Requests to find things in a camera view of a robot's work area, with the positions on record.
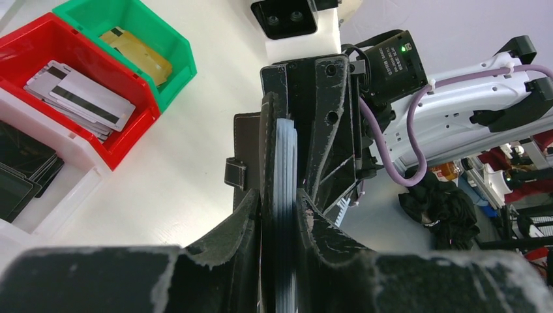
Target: red bin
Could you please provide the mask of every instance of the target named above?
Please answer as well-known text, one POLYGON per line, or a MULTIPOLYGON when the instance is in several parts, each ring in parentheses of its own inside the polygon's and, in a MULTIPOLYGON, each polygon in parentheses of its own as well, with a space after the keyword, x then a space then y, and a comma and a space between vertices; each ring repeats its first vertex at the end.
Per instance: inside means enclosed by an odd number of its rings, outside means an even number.
POLYGON ((53 13, 0 38, 0 88, 87 140, 114 170, 144 132, 160 117, 148 83, 112 59, 53 13), (23 87, 49 61, 65 63, 136 106, 122 132, 113 132, 101 143, 23 87))

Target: black fabric pile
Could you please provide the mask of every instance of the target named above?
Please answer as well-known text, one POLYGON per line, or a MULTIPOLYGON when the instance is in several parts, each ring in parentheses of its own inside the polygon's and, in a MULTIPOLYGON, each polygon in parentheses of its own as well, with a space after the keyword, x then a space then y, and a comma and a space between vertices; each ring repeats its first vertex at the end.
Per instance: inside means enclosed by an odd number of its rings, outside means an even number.
MULTIPOLYGON (((407 177, 414 175, 409 169, 407 177)), ((442 182, 428 172, 409 193, 400 194, 403 210, 436 236, 437 250, 470 250, 472 239, 480 233, 470 197, 454 182, 442 182)))

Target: black card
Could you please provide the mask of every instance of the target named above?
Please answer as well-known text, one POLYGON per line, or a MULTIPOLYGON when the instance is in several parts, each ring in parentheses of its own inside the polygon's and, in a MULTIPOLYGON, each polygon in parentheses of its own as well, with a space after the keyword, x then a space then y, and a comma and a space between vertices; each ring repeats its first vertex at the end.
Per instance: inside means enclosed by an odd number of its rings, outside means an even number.
POLYGON ((0 167, 0 218, 8 220, 33 187, 31 182, 0 167))
POLYGON ((34 199, 35 196, 40 192, 40 189, 42 189, 42 187, 39 184, 35 183, 34 181, 30 181, 27 178, 24 178, 23 181, 31 184, 32 188, 30 189, 29 193, 27 193, 25 197, 23 197, 23 199, 17 204, 16 208, 5 219, 10 223, 16 219, 19 213, 21 213, 23 209, 25 209, 27 204, 29 204, 29 202, 31 202, 31 200, 34 199))
POLYGON ((42 197, 42 194, 46 191, 46 189, 50 186, 55 176, 59 173, 59 170, 63 167, 65 162, 63 162, 62 159, 58 158, 56 161, 50 166, 48 171, 44 173, 42 177, 40 177, 37 181, 37 183, 42 186, 42 189, 38 194, 35 196, 36 198, 42 197))
POLYGON ((55 151, 0 121, 0 163, 34 178, 55 158, 55 151))
POLYGON ((57 159, 57 155, 53 155, 49 160, 46 161, 46 163, 44 163, 44 165, 40 169, 38 169, 32 176, 30 176, 29 179, 38 183, 40 178, 43 177, 47 171, 50 170, 57 159))
POLYGON ((10 172, 11 174, 14 174, 15 176, 23 179, 25 177, 25 175, 21 174, 20 172, 14 170, 13 168, 7 166, 6 164, 3 164, 3 163, 0 163, 0 168, 10 172))

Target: white table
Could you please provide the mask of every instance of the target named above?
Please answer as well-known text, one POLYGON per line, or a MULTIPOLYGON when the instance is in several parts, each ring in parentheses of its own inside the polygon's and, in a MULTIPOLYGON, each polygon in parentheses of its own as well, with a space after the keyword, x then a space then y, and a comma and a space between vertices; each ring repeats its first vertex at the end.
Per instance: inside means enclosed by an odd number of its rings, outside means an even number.
MULTIPOLYGON (((62 2, 26 0, 0 35, 62 2)), ((186 246, 232 211, 224 165, 233 155, 233 116, 260 107, 259 72, 268 62, 259 26, 246 1, 143 2, 190 41, 198 75, 54 245, 186 246)))

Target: white bin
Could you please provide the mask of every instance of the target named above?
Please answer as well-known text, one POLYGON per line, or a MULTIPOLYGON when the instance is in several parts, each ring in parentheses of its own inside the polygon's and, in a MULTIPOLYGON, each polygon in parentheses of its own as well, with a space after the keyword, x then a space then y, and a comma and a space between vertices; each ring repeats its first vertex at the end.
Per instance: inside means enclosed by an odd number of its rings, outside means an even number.
POLYGON ((65 165, 41 198, 13 223, 0 220, 0 272, 22 250, 48 242, 79 205, 111 174, 83 138, 0 89, 0 120, 56 150, 65 165))

